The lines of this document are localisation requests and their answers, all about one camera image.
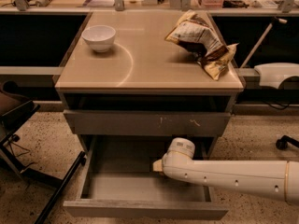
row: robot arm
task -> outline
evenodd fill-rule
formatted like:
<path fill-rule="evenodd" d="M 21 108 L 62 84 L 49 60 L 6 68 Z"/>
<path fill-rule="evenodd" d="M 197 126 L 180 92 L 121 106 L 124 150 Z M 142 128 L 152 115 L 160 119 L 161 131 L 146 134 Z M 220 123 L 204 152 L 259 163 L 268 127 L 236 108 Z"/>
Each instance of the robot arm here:
<path fill-rule="evenodd" d="M 194 151 L 193 142 L 175 138 L 154 170 L 184 182 L 299 205 L 299 162 L 194 161 Z"/>

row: desk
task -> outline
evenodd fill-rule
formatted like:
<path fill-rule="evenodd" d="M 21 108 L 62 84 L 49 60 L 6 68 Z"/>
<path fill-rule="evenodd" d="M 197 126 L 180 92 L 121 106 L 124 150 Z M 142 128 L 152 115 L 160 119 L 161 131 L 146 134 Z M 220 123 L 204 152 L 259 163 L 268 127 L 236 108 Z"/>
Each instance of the desk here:
<path fill-rule="evenodd" d="M 66 120 L 89 152 L 82 190 L 75 201 L 64 204 L 72 215 L 220 219 L 226 213 L 209 203 L 210 189 L 168 182 L 149 170 L 173 136 L 194 139 L 209 156 L 243 90 L 231 64 L 214 81 L 185 49 L 164 41 L 182 14 L 99 10 L 91 15 L 87 27 L 116 29 L 113 48 L 95 53 L 81 38 L 56 83 Z M 212 26 L 205 12 L 200 15 Z M 132 187 L 143 187 L 147 195 L 135 194 Z"/>

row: speckled floor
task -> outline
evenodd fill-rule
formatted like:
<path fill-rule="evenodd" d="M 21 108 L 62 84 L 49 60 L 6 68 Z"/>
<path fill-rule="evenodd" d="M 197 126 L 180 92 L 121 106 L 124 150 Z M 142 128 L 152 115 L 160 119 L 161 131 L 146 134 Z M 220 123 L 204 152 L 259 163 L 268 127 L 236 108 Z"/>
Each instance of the speckled floor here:
<path fill-rule="evenodd" d="M 75 135 L 60 112 L 38 112 L 19 131 L 19 145 L 31 152 L 20 156 L 32 168 L 62 178 L 81 151 Z M 283 134 L 299 138 L 299 117 L 233 116 L 212 154 L 214 160 L 292 160 L 299 161 L 299 149 L 275 148 Z M 14 147 L 16 154 L 21 150 Z M 64 200 L 74 200 L 82 167 L 73 176 L 64 195 L 52 209 L 45 223 L 105 224 L 197 224 L 197 223 L 296 223 L 299 207 L 264 198 L 215 189 L 216 202 L 229 205 L 230 211 L 221 221 L 183 221 L 169 219 L 80 218 L 70 216 L 63 208 Z M 27 187 L 12 172 L 0 168 L 0 223 L 34 223 L 53 189 L 33 182 Z"/>

